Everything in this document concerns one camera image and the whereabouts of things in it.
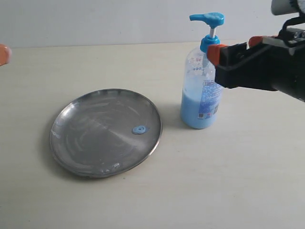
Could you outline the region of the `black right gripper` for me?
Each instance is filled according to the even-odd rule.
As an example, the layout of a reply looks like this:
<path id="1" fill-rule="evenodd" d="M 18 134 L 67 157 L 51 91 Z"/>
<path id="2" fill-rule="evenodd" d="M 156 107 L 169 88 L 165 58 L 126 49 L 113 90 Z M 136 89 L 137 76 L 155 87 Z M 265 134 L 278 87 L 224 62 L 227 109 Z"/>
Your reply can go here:
<path id="1" fill-rule="evenodd" d="M 304 18 L 287 20 L 276 36 L 254 36 L 248 42 L 207 48 L 215 66 L 215 82 L 224 88 L 280 91 L 305 100 L 305 31 L 295 28 Z"/>

